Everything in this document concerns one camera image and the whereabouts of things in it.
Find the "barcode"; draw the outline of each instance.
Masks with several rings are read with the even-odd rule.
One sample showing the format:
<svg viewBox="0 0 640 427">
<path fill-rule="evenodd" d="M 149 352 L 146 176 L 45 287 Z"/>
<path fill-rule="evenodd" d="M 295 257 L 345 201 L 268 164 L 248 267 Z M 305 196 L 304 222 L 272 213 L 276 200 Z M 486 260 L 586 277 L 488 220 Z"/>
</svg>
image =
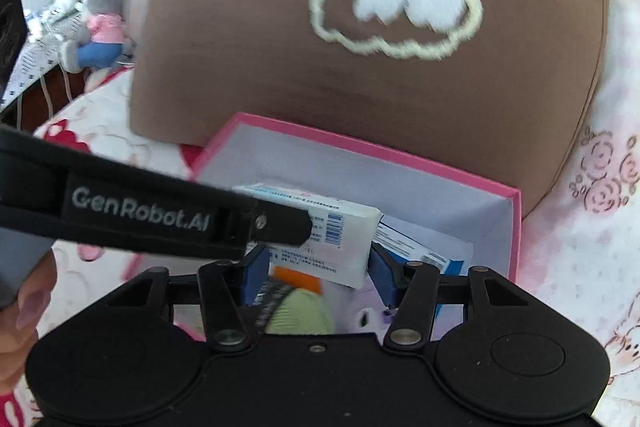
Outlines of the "barcode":
<svg viewBox="0 0 640 427">
<path fill-rule="evenodd" d="M 344 216 L 340 214 L 329 214 L 326 218 L 326 232 L 324 232 L 324 242 L 329 245 L 340 246 L 342 242 L 342 227 L 344 226 Z"/>
</svg>

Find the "stuffed toy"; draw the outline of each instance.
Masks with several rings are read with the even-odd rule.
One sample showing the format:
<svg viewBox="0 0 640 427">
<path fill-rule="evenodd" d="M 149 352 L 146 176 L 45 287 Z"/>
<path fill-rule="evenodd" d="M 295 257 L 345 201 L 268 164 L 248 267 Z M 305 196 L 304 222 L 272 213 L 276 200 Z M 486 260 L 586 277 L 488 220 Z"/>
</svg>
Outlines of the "stuffed toy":
<svg viewBox="0 0 640 427">
<path fill-rule="evenodd" d="M 60 46 L 62 68 L 69 73 L 109 68 L 121 55 L 129 55 L 132 44 L 125 37 L 123 11 L 124 0 L 86 0 L 81 11 L 84 26 L 74 40 Z"/>
</svg>

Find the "cloud embroidery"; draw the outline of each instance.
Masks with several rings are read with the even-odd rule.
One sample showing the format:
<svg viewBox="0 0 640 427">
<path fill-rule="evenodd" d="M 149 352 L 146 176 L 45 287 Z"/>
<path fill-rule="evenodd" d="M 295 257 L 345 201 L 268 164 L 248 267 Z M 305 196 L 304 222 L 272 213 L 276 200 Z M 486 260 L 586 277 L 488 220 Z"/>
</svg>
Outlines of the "cloud embroidery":
<svg viewBox="0 0 640 427">
<path fill-rule="evenodd" d="M 324 27 L 325 1 L 309 0 L 314 32 L 326 42 L 339 42 L 358 55 L 382 52 L 398 59 L 418 57 L 422 60 L 441 60 L 451 55 L 460 42 L 471 39 L 482 23 L 480 0 L 355 0 L 353 13 L 358 20 L 366 22 L 376 17 L 388 25 L 404 12 L 415 26 L 432 28 L 435 32 L 446 34 L 447 38 L 428 43 L 414 39 L 387 42 L 380 36 L 353 41 L 334 28 Z M 465 9 L 466 17 L 459 23 Z"/>
</svg>

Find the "pink box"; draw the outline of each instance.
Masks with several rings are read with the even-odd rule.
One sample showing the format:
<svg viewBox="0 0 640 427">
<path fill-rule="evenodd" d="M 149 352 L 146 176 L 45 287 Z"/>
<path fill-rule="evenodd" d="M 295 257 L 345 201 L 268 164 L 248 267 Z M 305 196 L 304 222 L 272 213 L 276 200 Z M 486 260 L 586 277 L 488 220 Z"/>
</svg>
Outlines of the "pink box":
<svg viewBox="0 0 640 427">
<path fill-rule="evenodd" d="M 464 260 L 464 273 L 482 264 L 515 279 L 519 190 L 431 160 L 238 113 L 199 156 L 193 180 L 222 188 L 280 184 L 375 206 L 399 232 Z"/>
</svg>

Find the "finger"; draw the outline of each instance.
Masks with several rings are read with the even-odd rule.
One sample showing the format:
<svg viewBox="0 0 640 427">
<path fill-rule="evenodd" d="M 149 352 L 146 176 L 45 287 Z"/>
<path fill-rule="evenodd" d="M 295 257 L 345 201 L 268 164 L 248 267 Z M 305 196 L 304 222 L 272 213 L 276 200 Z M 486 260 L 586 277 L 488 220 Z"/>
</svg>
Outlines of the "finger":
<svg viewBox="0 0 640 427">
<path fill-rule="evenodd" d="M 18 330 L 36 325 L 49 305 L 51 291 L 56 285 L 58 272 L 56 258 L 49 250 L 43 260 L 33 269 L 18 292 L 18 315 L 15 326 Z"/>
<path fill-rule="evenodd" d="M 56 261 L 49 251 L 20 288 L 18 301 L 0 313 L 0 353 L 17 351 L 28 341 L 49 305 L 56 279 Z"/>
<path fill-rule="evenodd" d="M 17 373 L 22 374 L 24 362 L 37 341 L 38 335 L 32 331 L 31 336 L 20 346 L 20 349 L 0 355 L 0 382 L 12 382 Z"/>
<path fill-rule="evenodd" d="M 11 377 L 6 380 L 0 381 L 0 396 L 6 396 L 7 394 L 11 394 L 18 382 L 20 382 L 20 378 L 24 374 L 24 366 L 22 366 L 18 371 L 16 371 Z"/>
<path fill-rule="evenodd" d="M 42 305 L 43 312 L 50 302 L 50 298 L 50 295 L 47 296 L 46 301 Z M 18 304 L 15 303 L 10 308 L 4 310 L 0 314 L 0 355 L 18 351 L 24 344 L 26 344 L 31 335 L 33 335 L 37 322 L 40 320 L 41 316 L 42 313 L 37 314 L 30 326 L 18 329 L 17 325 L 20 324 L 20 321 L 18 320 L 20 317 L 20 308 L 18 308 Z"/>
</svg>

